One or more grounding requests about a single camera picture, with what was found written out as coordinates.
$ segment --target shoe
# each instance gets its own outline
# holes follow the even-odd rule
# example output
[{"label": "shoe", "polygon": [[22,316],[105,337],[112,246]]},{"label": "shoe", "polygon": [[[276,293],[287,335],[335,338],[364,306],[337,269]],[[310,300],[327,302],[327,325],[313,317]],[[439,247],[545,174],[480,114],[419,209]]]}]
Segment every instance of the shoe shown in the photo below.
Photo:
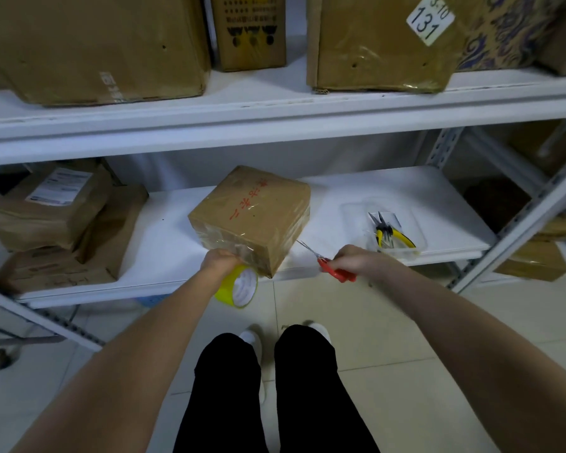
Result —
[{"label": "shoe", "polygon": [[323,337],[325,337],[327,342],[331,345],[331,337],[329,337],[329,331],[327,331],[325,326],[314,321],[307,321],[304,323],[304,326],[308,326],[316,330],[319,334],[323,335]]},{"label": "shoe", "polygon": [[[256,353],[258,364],[262,365],[262,341],[260,340],[260,337],[253,330],[249,329],[245,329],[241,334],[239,334],[239,337],[245,343],[249,343],[252,346],[254,353]],[[260,391],[258,396],[260,399],[260,405],[264,404],[264,400],[266,399],[266,390],[264,389],[262,377],[260,377]]]}]

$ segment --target metal tool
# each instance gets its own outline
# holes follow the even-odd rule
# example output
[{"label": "metal tool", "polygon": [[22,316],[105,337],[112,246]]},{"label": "metal tool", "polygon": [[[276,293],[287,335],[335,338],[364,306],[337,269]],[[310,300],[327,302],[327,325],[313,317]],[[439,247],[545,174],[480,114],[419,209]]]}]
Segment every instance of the metal tool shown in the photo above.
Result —
[{"label": "metal tool", "polygon": [[415,243],[411,241],[405,234],[401,231],[393,228],[390,223],[384,220],[381,213],[377,213],[379,219],[375,216],[375,213],[369,213],[371,219],[375,223],[375,238],[377,239],[377,246],[380,248],[394,248],[394,240],[392,238],[397,238],[402,243],[404,243],[408,248],[415,248]]},{"label": "metal tool", "polygon": [[339,282],[355,282],[357,280],[357,276],[351,272],[347,272],[346,270],[333,270],[328,262],[331,261],[331,259],[326,258],[323,255],[320,255],[317,251],[314,251],[310,248],[309,245],[307,245],[304,242],[301,242],[300,240],[297,240],[297,242],[299,244],[301,244],[304,248],[306,248],[307,250],[309,250],[312,254],[314,254],[317,258],[317,262],[319,263],[319,265],[321,266],[321,268],[327,272],[328,274],[330,274],[331,276],[333,276],[337,281]]}]

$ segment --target cart wheel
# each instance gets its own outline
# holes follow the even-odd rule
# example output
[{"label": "cart wheel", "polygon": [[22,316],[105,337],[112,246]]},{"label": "cart wheel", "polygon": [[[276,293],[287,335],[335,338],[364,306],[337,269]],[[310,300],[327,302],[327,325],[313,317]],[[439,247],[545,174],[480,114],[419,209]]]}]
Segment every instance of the cart wheel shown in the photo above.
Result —
[{"label": "cart wheel", "polygon": [[5,350],[0,350],[0,370],[6,369],[13,364],[13,358],[8,356]]}]

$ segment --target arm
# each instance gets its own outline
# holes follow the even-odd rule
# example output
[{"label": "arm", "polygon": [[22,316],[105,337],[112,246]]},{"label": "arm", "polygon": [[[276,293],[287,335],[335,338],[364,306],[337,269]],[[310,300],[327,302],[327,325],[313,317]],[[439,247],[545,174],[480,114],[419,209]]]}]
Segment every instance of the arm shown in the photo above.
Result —
[{"label": "arm", "polygon": [[348,245],[330,265],[376,282],[415,321],[501,451],[566,452],[566,371],[543,352],[389,256]]},{"label": "arm", "polygon": [[240,263],[208,252],[199,272],[93,356],[11,453],[144,453],[197,322]]}]

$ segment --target black pants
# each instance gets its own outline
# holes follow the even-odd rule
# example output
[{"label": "black pants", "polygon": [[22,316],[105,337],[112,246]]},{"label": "black pants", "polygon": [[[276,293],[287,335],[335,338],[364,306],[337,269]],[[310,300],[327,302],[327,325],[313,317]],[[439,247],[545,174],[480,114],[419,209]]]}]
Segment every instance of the black pants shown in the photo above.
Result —
[{"label": "black pants", "polygon": [[[378,452],[337,374],[336,352],[316,330],[291,326],[275,345],[282,452]],[[217,336],[202,352],[174,453],[264,452],[260,366],[251,345]]]}]

